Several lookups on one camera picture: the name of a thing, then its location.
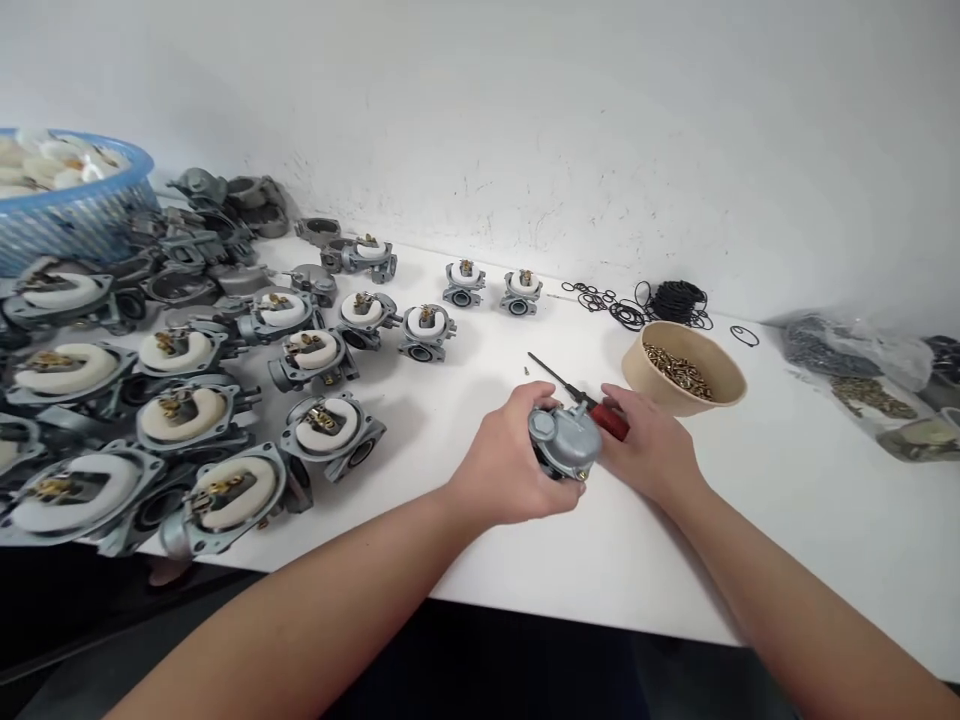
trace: white table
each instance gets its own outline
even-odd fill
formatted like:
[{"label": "white table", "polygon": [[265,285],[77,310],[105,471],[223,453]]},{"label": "white table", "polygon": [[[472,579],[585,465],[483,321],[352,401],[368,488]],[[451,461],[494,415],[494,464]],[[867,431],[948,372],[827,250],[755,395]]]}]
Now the white table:
[{"label": "white table", "polygon": [[[259,242],[274,269],[319,263],[297,238]],[[440,302],[444,268],[458,258],[396,247],[396,278],[338,275],[339,298],[360,289],[391,296],[400,311]],[[487,271],[479,308],[449,307],[458,325],[445,364],[396,352],[399,328],[382,331],[378,353],[356,352],[360,380],[345,385],[388,430],[370,458],[339,486],[314,483],[316,506],[283,515],[204,562],[271,572],[346,530],[445,482],[480,419],[520,383],[550,379],[536,353],[568,382],[599,397],[624,384],[620,358],[635,339],[606,313],[589,313],[560,281],[543,278],[535,317],[498,309],[507,268]],[[614,288],[629,295],[629,288]],[[554,299],[547,294],[565,296]],[[335,311],[324,311],[328,324]],[[907,465],[888,456],[835,402],[799,380],[777,333],[741,323],[760,345],[737,341],[738,321],[713,315],[709,333],[750,385],[731,409],[685,419],[716,490],[937,676],[960,681],[960,469]],[[115,340],[136,347],[141,334]],[[287,410],[306,393],[281,394],[265,362],[278,344],[224,364],[259,384],[259,441],[279,437]],[[524,367],[529,368],[526,376]],[[557,396],[569,401],[562,389]],[[160,553],[154,538],[143,548]],[[497,528],[478,540],[432,596],[613,627],[737,644],[735,628],[705,569],[669,521],[599,466],[576,512]]]}]

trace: finger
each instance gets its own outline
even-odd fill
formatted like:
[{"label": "finger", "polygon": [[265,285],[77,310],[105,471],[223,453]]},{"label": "finger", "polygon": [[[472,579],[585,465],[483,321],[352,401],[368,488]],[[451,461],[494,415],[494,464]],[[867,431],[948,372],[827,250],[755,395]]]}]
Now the finger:
[{"label": "finger", "polygon": [[507,400],[504,408],[511,415],[522,415],[526,418],[537,402],[553,395],[556,389],[556,385],[544,382],[543,380],[527,383],[526,385],[518,385],[513,389],[513,392],[510,393],[510,399]]},{"label": "finger", "polygon": [[626,390],[619,385],[604,383],[600,386],[604,395],[612,398],[620,406],[620,409],[626,414],[627,420],[631,425],[635,425],[653,412],[653,406],[650,401],[642,395]]},{"label": "finger", "polygon": [[570,478],[550,480],[545,492],[550,499],[550,513],[570,512],[587,491],[586,484]]},{"label": "finger", "polygon": [[603,442],[600,448],[600,459],[616,463],[625,452],[624,444],[599,425],[597,426],[597,430],[600,431],[600,440]]},{"label": "finger", "polygon": [[539,398],[533,402],[533,406],[541,410],[553,410],[555,407],[563,407],[563,403],[556,398]]}]

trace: carburetor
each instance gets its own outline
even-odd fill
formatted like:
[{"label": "carburetor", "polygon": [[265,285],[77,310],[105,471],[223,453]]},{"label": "carburetor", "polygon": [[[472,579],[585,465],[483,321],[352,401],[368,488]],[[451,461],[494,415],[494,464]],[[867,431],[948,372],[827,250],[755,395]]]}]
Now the carburetor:
[{"label": "carburetor", "polygon": [[137,442],[161,457],[211,462],[250,447],[254,437],[235,417],[260,402],[229,375],[197,375],[167,387],[137,413]]},{"label": "carburetor", "polygon": [[412,307],[403,314],[404,338],[397,350],[417,362],[443,362],[443,341],[457,334],[457,324],[439,305]]},{"label": "carburetor", "polygon": [[291,493],[303,495],[303,489],[290,482],[273,443],[204,465],[180,507],[161,525],[160,545],[176,560],[222,553],[248,530],[266,527],[270,516],[312,506],[309,495],[288,502]]},{"label": "carburetor", "polygon": [[374,285],[392,280],[397,273],[393,245],[369,233],[350,240],[340,234],[340,223],[327,218],[304,218],[294,229],[299,237],[320,248],[320,262],[332,273],[351,275],[370,270]]},{"label": "carburetor", "polygon": [[379,350],[380,328],[390,329],[403,321],[397,304],[383,293],[359,292],[340,304],[343,339],[357,350]]},{"label": "carburetor", "polygon": [[386,431],[352,393],[320,395],[290,410],[280,449],[294,475],[309,477],[306,467],[318,465],[328,481],[338,483],[367,459]]},{"label": "carburetor", "polygon": [[267,363],[273,384],[280,392],[302,390],[318,377],[324,385],[360,377],[350,347],[339,330],[303,330],[283,345],[284,354]]},{"label": "carburetor", "polygon": [[136,371],[151,377],[189,377],[216,372],[249,348],[231,338],[230,328],[216,322],[191,320],[160,330],[140,343]]},{"label": "carburetor", "polygon": [[311,293],[292,288],[264,289],[250,312],[237,319],[237,330],[248,345],[269,345],[304,329],[322,330],[323,318]]},{"label": "carburetor", "polygon": [[49,464],[14,494],[0,520],[0,546],[86,538],[100,555],[131,555],[175,509],[195,469],[171,467],[123,440]]},{"label": "carburetor", "polygon": [[472,260],[461,260],[454,265],[447,265],[447,283],[449,287],[443,291],[443,299],[457,307],[469,308],[479,305],[483,298],[476,292],[486,287],[487,273],[477,268]]},{"label": "carburetor", "polygon": [[547,477],[583,481],[590,475],[603,441],[587,409],[587,403],[582,402],[572,410],[534,408],[530,412],[530,440]]},{"label": "carburetor", "polygon": [[3,314],[27,332],[82,324],[126,335],[146,317],[147,306],[139,290],[117,290],[115,283],[113,275],[38,271],[4,300]]},{"label": "carburetor", "polygon": [[530,270],[508,272],[503,276],[507,290],[500,300],[500,307],[511,315],[522,317],[537,314],[537,300],[543,283]]},{"label": "carburetor", "polygon": [[5,397],[50,425],[100,435],[132,412],[123,388],[136,359],[136,351],[105,342],[58,345],[18,366]]}]

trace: brass part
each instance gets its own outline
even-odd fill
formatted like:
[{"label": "brass part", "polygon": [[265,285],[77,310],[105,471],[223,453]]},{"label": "brass part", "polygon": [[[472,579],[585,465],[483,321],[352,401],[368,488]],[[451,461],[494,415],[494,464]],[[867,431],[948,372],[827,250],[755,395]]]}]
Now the brass part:
[{"label": "brass part", "polygon": [[62,355],[52,350],[41,350],[27,360],[27,367],[44,370],[51,367],[69,367],[74,360],[69,355]]},{"label": "brass part", "polygon": [[686,390],[701,400],[713,400],[713,390],[703,379],[700,370],[686,358],[678,358],[661,347],[644,343],[647,359],[677,387]]},{"label": "brass part", "polygon": [[39,498],[55,498],[68,494],[71,488],[72,485],[69,480],[54,475],[53,477],[44,478],[30,490],[32,494]]},{"label": "brass part", "polygon": [[157,401],[157,404],[163,410],[163,416],[168,419],[175,418],[177,411],[180,410],[180,401],[175,397],[162,397]]},{"label": "brass part", "polygon": [[321,427],[324,430],[336,430],[337,423],[327,414],[322,406],[312,407],[307,411],[307,419],[313,425]]},{"label": "brass part", "polygon": [[158,332],[153,335],[157,339],[157,347],[167,355],[176,355],[177,349],[173,346],[173,338],[170,333]]},{"label": "brass part", "polygon": [[854,405],[855,402],[872,407],[889,418],[914,420],[917,417],[916,410],[887,393],[873,378],[831,377],[830,387],[837,400],[858,418],[863,417],[863,411]]},{"label": "brass part", "polygon": [[207,486],[208,495],[225,495],[229,492],[230,488],[236,487],[243,482],[243,475],[234,475],[229,480],[221,480],[220,482],[211,483]]}]

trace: plastic bag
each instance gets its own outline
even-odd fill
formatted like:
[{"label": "plastic bag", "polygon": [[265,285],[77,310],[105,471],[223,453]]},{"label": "plastic bag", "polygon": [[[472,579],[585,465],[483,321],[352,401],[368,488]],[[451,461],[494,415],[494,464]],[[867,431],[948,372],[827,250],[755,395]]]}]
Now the plastic bag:
[{"label": "plastic bag", "polygon": [[783,328],[787,362],[826,375],[886,375],[917,392],[933,369],[933,350],[919,338],[878,330],[870,323],[807,313]]}]

